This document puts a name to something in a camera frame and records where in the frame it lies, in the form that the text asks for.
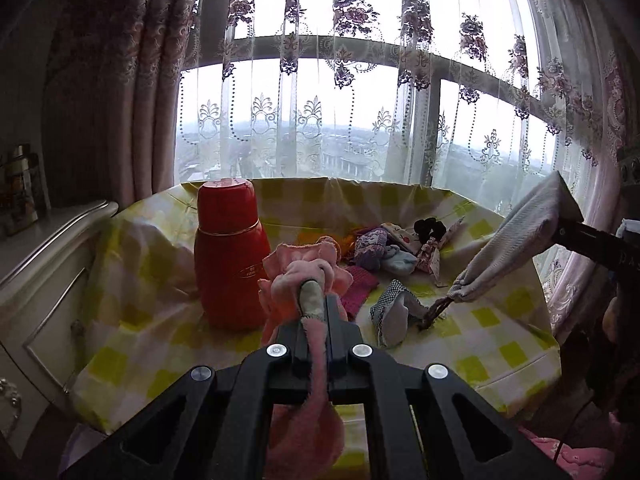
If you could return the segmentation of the light blue small gloves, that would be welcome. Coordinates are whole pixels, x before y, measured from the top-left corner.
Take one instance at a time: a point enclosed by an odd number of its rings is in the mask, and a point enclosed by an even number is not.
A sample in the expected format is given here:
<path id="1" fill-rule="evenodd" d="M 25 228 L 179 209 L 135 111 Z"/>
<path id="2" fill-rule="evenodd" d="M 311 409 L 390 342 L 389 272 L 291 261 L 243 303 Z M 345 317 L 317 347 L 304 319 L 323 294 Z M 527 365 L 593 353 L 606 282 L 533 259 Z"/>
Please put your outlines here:
<path id="1" fill-rule="evenodd" d="M 405 252 L 396 245 L 385 247 L 381 259 L 382 269 L 395 276 L 408 276 L 416 268 L 418 258 L 410 252 Z"/>

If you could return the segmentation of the yellow checkered plastic tablecloth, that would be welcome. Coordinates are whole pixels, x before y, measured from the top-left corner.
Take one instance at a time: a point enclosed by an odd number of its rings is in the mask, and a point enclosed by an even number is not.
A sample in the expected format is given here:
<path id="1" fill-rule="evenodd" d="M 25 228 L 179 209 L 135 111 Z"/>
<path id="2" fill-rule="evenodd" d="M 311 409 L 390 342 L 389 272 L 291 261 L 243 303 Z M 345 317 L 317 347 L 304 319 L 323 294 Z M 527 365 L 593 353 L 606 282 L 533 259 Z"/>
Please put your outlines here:
<path id="1" fill-rule="evenodd" d="M 365 226 L 410 226 L 434 217 L 460 230 L 442 251 L 440 278 L 405 283 L 422 302 L 444 296 L 490 239 L 498 214 L 449 191 L 337 179 L 262 179 L 258 214 L 271 244 L 303 245 Z M 72 390 L 86 422 L 113 432 L 189 368 L 238 364 L 258 332 L 216 333 L 198 298 L 193 246 L 198 186 L 183 183 L 140 200 L 104 229 L 82 300 L 87 365 Z M 449 366 L 506 417 L 530 414 L 560 378 L 560 347 L 533 266 L 480 299 L 453 304 L 427 330 L 409 330 L 393 357 L 417 368 Z"/>

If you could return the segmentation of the magenta knitted cloth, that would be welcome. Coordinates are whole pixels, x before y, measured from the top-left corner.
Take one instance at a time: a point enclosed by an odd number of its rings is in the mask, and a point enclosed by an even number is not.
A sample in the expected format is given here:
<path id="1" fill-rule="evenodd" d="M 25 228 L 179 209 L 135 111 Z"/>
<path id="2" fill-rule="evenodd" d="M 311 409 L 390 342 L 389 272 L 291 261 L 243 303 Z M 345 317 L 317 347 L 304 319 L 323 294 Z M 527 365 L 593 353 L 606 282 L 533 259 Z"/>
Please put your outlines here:
<path id="1" fill-rule="evenodd" d="M 347 271 L 352 276 L 352 284 L 342 296 L 341 302 L 349 321 L 355 321 L 370 293 L 378 287 L 378 279 L 360 266 L 349 266 Z"/>

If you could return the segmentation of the purple knitted glove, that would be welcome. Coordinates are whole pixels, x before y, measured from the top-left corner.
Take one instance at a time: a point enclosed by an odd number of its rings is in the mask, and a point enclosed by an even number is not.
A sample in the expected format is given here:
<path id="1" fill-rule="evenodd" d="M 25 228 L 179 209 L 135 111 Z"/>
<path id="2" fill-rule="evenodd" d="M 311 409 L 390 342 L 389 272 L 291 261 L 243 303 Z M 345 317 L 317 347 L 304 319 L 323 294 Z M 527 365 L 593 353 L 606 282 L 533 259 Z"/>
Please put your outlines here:
<path id="1" fill-rule="evenodd" d="M 378 226 L 357 238 L 354 249 L 354 263 L 367 271 L 381 269 L 386 252 L 388 232 Z"/>

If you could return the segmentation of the white fruit print pouch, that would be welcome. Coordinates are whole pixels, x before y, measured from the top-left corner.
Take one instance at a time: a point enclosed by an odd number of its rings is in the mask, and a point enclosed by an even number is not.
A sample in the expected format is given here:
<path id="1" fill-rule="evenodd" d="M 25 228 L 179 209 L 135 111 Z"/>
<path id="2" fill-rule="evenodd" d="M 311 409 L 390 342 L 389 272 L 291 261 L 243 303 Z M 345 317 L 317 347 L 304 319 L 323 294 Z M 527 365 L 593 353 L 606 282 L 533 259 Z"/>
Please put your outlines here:
<path id="1" fill-rule="evenodd" d="M 387 232 L 388 240 L 405 252 L 416 254 L 422 247 L 418 234 L 413 228 L 402 228 L 390 222 L 382 223 L 381 228 Z"/>

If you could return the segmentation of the pink quilted blanket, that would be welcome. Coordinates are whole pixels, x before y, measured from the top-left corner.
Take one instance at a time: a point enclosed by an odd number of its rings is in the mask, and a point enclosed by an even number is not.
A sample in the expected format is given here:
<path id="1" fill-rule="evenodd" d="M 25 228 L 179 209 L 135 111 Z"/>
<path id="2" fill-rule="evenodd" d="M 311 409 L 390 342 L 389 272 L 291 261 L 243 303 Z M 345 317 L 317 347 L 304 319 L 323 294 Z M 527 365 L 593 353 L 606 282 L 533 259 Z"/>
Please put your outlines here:
<path id="1" fill-rule="evenodd" d="M 518 430 L 572 479 L 603 479 L 614 464 L 616 453 L 608 448 L 571 448 L 558 439 L 538 437 L 523 426 Z"/>

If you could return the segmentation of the cream cabinet with drawers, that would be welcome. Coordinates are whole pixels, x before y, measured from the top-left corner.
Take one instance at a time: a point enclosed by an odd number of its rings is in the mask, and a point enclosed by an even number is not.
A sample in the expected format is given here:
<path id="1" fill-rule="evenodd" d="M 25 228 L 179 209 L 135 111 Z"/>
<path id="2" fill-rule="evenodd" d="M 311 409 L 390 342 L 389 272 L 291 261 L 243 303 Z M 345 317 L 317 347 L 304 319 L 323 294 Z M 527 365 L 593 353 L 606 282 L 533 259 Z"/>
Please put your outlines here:
<path id="1" fill-rule="evenodd" d="M 1 242 L 1 435 L 17 456 L 47 408 L 70 411 L 85 361 L 80 304 L 117 211 L 107 200 L 52 209 Z"/>

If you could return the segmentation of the orange organza sponge bag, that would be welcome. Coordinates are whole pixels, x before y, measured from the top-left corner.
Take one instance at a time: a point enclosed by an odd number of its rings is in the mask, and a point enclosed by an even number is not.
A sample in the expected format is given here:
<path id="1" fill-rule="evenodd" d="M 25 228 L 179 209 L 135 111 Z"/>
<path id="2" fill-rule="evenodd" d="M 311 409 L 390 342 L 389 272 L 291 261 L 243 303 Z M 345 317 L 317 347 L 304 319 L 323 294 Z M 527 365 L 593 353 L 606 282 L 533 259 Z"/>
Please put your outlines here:
<path id="1" fill-rule="evenodd" d="M 311 245 L 314 243 L 327 240 L 332 242 L 338 247 L 338 252 L 341 255 L 341 259 L 344 261 L 350 261 L 354 258 L 355 245 L 357 237 L 355 234 L 340 235 L 335 233 L 326 233 L 319 230 L 303 230 L 300 231 L 295 239 L 296 245 Z"/>

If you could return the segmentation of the black velvet scrunchie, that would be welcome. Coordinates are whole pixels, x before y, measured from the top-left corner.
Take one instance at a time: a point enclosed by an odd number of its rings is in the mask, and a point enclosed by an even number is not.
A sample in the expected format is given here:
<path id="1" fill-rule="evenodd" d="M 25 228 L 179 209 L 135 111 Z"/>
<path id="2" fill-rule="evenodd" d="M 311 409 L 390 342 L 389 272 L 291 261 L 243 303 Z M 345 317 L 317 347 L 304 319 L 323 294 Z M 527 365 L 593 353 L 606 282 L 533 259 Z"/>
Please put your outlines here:
<path id="1" fill-rule="evenodd" d="M 419 219 L 414 222 L 413 231 L 420 240 L 421 244 L 427 243 L 429 240 L 437 240 L 438 242 L 446 234 L 447 228 L 434 217 Z"/>

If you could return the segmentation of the red thermos bottle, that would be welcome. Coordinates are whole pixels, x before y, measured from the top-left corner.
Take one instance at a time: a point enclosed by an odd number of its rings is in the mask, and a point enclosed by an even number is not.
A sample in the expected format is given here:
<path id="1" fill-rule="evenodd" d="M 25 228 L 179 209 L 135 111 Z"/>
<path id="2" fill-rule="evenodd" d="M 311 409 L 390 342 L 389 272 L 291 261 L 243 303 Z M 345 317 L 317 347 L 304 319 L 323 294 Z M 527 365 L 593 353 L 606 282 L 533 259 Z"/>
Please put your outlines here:
<path id="1" fill-rule="evenodd" d="M 258 281 L 271 252 L 253 183 L 223 178 L 198 190 L 194 269 L 201 304 L 215 330 L 248 332 L 265 323 Z"/>

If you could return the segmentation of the items on cabinet top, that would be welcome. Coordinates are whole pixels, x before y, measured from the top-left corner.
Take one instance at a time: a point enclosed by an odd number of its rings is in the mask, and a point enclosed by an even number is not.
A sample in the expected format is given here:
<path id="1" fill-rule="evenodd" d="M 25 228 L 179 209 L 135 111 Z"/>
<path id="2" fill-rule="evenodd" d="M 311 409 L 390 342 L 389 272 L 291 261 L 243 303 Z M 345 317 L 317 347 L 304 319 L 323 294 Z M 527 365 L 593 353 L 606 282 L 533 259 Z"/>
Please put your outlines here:
<path id="1" fill-rule="evenodd" d="M 38 154 L 29 143 L 17 144 L 1 164 L 1 237 L 27 229 L 47 213 Z"/>

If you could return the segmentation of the grey drawstring pouch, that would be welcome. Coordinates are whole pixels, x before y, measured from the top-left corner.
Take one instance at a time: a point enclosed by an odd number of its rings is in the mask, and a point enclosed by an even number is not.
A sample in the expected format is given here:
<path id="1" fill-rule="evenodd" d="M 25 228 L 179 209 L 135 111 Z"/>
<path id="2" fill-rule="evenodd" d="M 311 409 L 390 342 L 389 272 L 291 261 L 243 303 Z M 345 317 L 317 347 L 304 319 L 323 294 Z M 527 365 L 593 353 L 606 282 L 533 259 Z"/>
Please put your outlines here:
<path id="1" fill-rule="evenodd" d="M 561 220 L 582 223 L 584 217 L 559 171 L 555 171 L 514 206 L 490 241 L 454 280 L 447 297 L 454 302 L 470 302 L 486 294 L 550 248 Z"/>

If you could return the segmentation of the floral pink ribbon scarf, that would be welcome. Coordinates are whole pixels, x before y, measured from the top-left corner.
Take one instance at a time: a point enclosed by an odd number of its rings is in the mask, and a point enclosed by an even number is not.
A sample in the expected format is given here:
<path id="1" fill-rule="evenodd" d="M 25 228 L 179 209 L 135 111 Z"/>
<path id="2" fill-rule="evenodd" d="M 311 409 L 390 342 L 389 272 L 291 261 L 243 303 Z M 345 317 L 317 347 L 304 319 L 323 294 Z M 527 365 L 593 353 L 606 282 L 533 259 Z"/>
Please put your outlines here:
<path id="1" fill-rule="evenodd" d="M 437 287 L 442 287 L 442 283 L 440 282 L 440 252 L 444 246 L 454 239 L 457 232 L 461 229 L 463 221 L 464 218 L 460 218 L 451 226 L 446 226 L 447 232 L 439 242 L 437 240 L 429 240 L 427 243 L 422 244 L 422 247 L 416 255 L 416 258 L 418 258 L 416 267 L 420 271 L 431 275 Z"/>

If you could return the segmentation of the pink patterned curtain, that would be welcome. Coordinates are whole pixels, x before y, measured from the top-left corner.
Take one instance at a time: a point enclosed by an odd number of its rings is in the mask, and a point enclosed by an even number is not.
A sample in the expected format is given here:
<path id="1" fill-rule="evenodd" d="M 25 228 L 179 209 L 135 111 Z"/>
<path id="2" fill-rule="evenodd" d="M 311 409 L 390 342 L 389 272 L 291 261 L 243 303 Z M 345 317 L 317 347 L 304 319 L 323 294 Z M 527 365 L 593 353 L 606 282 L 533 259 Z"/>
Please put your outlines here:
<path id="1" fill-rule="evenodd" d="M 195 0 L 66 0 L 43 86 L 53 207 L 122 208 L 174 182 L 179 78 Z"/>

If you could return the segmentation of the checkered black white cloth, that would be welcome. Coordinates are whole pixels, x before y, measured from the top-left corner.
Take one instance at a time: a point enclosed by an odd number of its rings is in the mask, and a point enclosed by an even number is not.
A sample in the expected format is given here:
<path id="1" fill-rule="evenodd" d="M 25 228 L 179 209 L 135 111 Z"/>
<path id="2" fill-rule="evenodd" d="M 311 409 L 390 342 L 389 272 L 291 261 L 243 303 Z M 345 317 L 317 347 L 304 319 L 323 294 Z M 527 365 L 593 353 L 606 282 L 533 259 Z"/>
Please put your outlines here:
<path id="1" fill-rule="evenodd" d="M 444 297 L 427 307 L 400 281 L 391 281 L 370 309 L 378 345 L 384 348 L 398 346 L 406 338 L 412 323 L 418 330 L 428 330 L 450 304 L 452 299 Z"/>

